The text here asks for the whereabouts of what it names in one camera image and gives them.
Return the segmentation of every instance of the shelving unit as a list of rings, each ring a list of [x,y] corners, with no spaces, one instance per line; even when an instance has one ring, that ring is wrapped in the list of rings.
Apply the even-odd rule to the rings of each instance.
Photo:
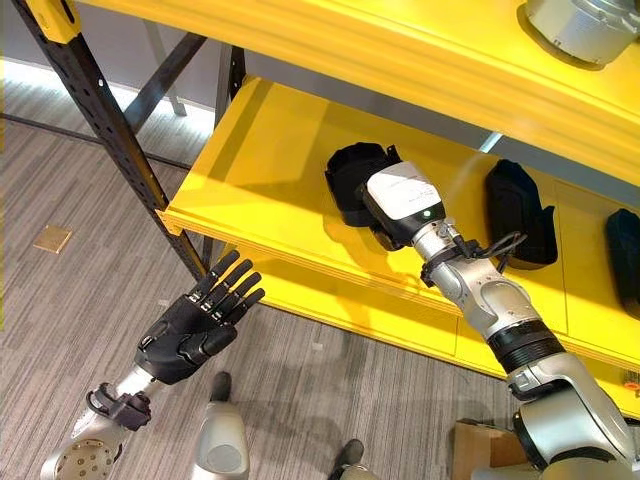
[[[399,98],[640,184],[640,44],[603,70],[548,53],[524,0],[83,0]]]
[[[457,309],[421,284],[418,257],[410,249],[388,254],[367,230],[345,227],[323,170],[345,145],[395,143],[438,186],[465,236],[486,244],[482,184],[497,158],[261,79],[247,81],[233,99],[245,75],[238,47],[640,183],[640,44],[601,71],[577,68],[525,31],[522,0],[86,0],[193,32],[142,89],[137,115],[117,106],[73,5],[69,14],[58,4],[30,2],[41,9],[34,14],[25,0],[13,3],[196,278],[206,262],[185,229],[240,245],[264,274],[265,303],[481,372],[502,375]],[[135,131],[202,45],[198,34],[230,44],[220,58],[217,108],[228,97],[233,103],[169,203]],[[640,399],[621,386],[623,368],[640,371],[640,322],[618,306],[604,256],[604,220],[620,205],[530,174],[543,204],[557,206],[559,258],[508,275],[623,412],[640,417]]]
[[[418,164],[438,186],[465,236],[487,243],[483,182],[497,157],[260,78],[245,82],[159,215],[173,233],[186,229],[220,238],[256,258],[256,268],[266,274],[267,303],[499,374],[493,355],[457,317],[457,308],[421,284],[420,260],[412,249],[386,252],[368,229],[342,223],[323,172],[335,150],[356,141],[395,142],[401,157]],[[608,309],[606,335],[598,334],[595,320],[581,323],[585,310],[573,306],[582,301],[579,287],[610,283],[602,267],[603,226],[605,213],[619,206],[540,172],[529,173],[543,204],[557,207],[559,259],[540,270],[509,269],[508,275],[527,289],[568,349],[620,374],[608,375],[622,378],[620,368],[640,369],[634,351],[634,338],[640,336],[633,336],[640,335],[640,322],[617,306],[612,289],[599,290],[596,300]],[[570,195],[576,192],[584,197],[578,202]],[[588,232],[586,243],[600,247],[601,255],[581,255],[585,238],[575,232]],[[579,266],[576,256],[582,260]],[[600,280],[576,269],[598,272]],[[583,325],[590,336],[580,334]],[[627,408],[633,405],[630,398]]]

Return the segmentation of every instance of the gray robotic forearm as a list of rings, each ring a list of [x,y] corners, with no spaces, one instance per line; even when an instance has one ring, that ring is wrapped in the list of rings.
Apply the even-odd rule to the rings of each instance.
[[[147,400],[160,388],[162,384],[159,381],[136,366],[112,392],[107,393],[112,398],[123,395],[136,398],[138,395],[139,404],[131,408],[143,419],[147,415],[150,418]],[[42,466],[41,480],[106,478],[111,472],[113,463],[122,452],[122,445],[134,430],[98,413],[96,409],[100,404],[94,396],[95,392],[88,395],[87,402],[91,402],[92,408],[87,408],[78,419],[69,441],[53,452]]]
[[[622,415],[546,327],[526,291],[488,259],[504,245],[480,250],[465,242],[435,187],[411,163],[372,175],[362,193],[387,235],[420,254],[423,280],[460,308],[505,369],[524,402],[514,415],[516,433],[542,478],[633,478],[636,447]]]
[[[249,260],[221,278],[238,258],[236,251],[226,255],[149,328],[138,344],[131,372],[120,383],[115,387],[103,383],[87,394],[86,411],[76,422],[71,438],[45,461],[41,480],[107,478],[127,438],[151,419],[154,395],[193,375],[235,339],[235,325],[264,296],[260,288],[248,294],[260,281],[258,273],[241,281],[252,267]],[[209,433],[214,426],[216,435]],[[243,459],[236,469],[224,474],[216,471],[220,464],[214,461],[216,458],[200,458],[202,451],[215,448],[220,432],[227,435],[227,443],[237,445],[237,454]],[[193,478],[244,479],[248,460],[243,439],[242,421],[234,407],[224,402],[211,404],[201,429]]]

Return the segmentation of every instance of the yellow shelf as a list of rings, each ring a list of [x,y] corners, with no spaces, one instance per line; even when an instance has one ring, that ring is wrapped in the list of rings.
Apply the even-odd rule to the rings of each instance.
[[[463,319],[239,247],[267,291],[263,303],[407,350],[504,378],[489,347]],[[625,415],[640,418],[640,398],[622,386],[620,368],[582,358]]]
[[[640,44],[601,71],[520,26],[524,0],[84,0],[331,75],[640,184]]]
[[[367,229],[342,223],[323,171],[336,149],[356,141],[395,143],[400,155],[419,165],[438,187],[448,214],[456,218],[465,236],[487,244],[484,178],[497,157],[261,79],[249,80],[240,90],[160,215],[174,233],[187,229],[220,238],[270,258],[458,315],[457,308],[437,289],[421,283],[420,259],[412,249],[386,252]],[[601,264],[606,262],[601,227],[615,208],[607,199],[579,189],[585,198],[569,201],[564,192],[576,187],[529,171],[543,204],[557,206],[559,259],[535,271],[508,269],[507,275],[529,292],[545,322],[567,348],[640,370],[638,337],[634,336],[639,322],[616,307],[611,275]],[[597,242],[580,234],[591,230]],[[576,273],[573,259],[587,244],[596,245],[600,253],[578,255],[582,270]],[[599,297],[581,292],[580,287],[598,290]],[[588,319],[590,310],[573,306],[575,301],[584,302],[581,298],[607,306],[606,327],[595,317]],[[607,333],[601,334],[604,328]]]
[[[591,351],[614,351],[638,365],[640,320],[620,311],[604,235],[607,217],[630,207],[564,183],[558,183],[557,194],[568,334]]]

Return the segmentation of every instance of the person's foot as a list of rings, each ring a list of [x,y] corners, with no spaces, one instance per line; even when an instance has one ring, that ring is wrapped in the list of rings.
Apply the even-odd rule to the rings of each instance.
[[[210,402],[228,402],[231,396],[231,374],[218,372],[213,377]]]
[[[336,457],[336,461],[333,464],[333,471],[329,476],[329,480],[339,480],[340,476],[344,472],[345,467],[349,465],[356,465],[362,460],[364,454],[364,445],[357,438],[352,438],[347,444],[342,447],[340,453]]]

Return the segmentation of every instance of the gray carpet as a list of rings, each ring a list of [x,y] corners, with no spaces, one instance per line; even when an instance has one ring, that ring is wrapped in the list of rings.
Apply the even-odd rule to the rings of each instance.
[[[11,122],[5,133],[0,477],[22,480],[192,279],[101,147]],[[184,172],[154,167],[171,195]],[[73,229],[60,255],[31,246],[47,223]],[[112,478],[188,478],[221,369],[234,377],[252,479],[323,480],[354,436],[381,478],[445,479],[455,420],[506,425],[516,408],[498,380],[258,306],[230,348],[154,400]]]

